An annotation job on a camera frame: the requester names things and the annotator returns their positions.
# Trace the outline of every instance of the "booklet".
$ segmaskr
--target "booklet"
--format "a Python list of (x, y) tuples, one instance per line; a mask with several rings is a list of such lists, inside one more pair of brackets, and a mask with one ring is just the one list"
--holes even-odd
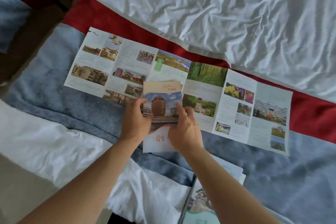
[(182, 105), (181, 83), (144, 82), (143, 97), (148, 101), (143, 104), (143, 115), (152, 114), (152, 126), (143, 140), (143, 152), (174, 151), (168, 139), (171, 124), (179, 120), (176, 103)]
[[(231, 69), (90, 28), (64, 85), (125, 104), (141, 97), (145, 81), (179, 81), (183, 106), (194, 109), (201, 130), (289, 155), (292, 92)], [(168, 136), (167, 128), (157, 131)]]
[[(243, 184), (246, 175), (243, 174), (243, 169), (233, 165), (214, 155), (212, 157), (229, 172), (240, 184)], [(219, 220), (215, 211), (212, 208), (211, 202), (202, 188), (200, 181), (196, 178), (191, 193), (186, 201), (186, 204), (181, 213), (179, 223), (194, 224), (194, 223), (218, 223)]]

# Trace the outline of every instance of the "wrinkled white sheet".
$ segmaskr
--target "wrinkled white sheet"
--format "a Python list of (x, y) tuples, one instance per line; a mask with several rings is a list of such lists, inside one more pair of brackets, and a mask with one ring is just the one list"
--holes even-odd
[[(0, 100), (0, 153), (58, 188), (75, 178), (111, 143), (8, 106)], [(190, 187), (144, 170), (132, 159), (106, 207), (137, 223), (177, 223)]]
[(98, 1), (189, 51), (336, 102), (336, 0)]

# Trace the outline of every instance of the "brochure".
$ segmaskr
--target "brochure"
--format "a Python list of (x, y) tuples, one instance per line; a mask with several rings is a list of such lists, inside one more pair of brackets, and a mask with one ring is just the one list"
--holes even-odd
[[(201, 130), (289, 155), (292, 92), (231, 69), (90, 28), (64, 85), (125, 104), (143, 94), (144, 82), (169, 81), (181, 83), (183, 106), (194, 109)], [(164, 137), (167, 132), (157, 130)]]
[(179, 120), (176, 103), (182, 105), (180, 82), (144, 82), (143, 115), (152, 114), (152, 126), (142, 144), (143, 152), (174, 151), (168, 139), (171, 124)]
[[(240, 184), (243, 184), (246, 175), (243, 174), (243, 169), (233, 165), (214, 155), (212, 157), (229, 172)], [(196, 178), (191, 193), (187, 199), (186, 205), (181, 213), (179, 223), (194, 224), (194, 223), (218, 223), (219, 220), (215, 211), (212, 208), (211, 202), (202, 188), (200, 181)]]

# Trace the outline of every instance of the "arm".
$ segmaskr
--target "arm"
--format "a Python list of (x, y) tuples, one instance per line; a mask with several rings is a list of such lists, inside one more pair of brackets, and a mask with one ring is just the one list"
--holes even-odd
[(137, 99), (126, 107), (116, 144), (20, 224), (95, 223), (131, 154), (149, 132), (152, 116), (142, 117), (144, 102)]
[(177, 105), (178, 124), (170, 142), (186, 159), (207, 193), (221, 223), (279, 224), (270, 213), (203, 148), (194, 110)]

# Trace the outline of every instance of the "forearm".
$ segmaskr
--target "forearm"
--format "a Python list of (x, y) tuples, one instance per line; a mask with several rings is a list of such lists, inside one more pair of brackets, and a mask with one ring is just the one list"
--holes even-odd
[(184, 154), (221, 223), (278, 224), (271, 214), (204, 149)]
[(138, 146), (119, 140), (20, 223), (95, 223), (120, 173)]

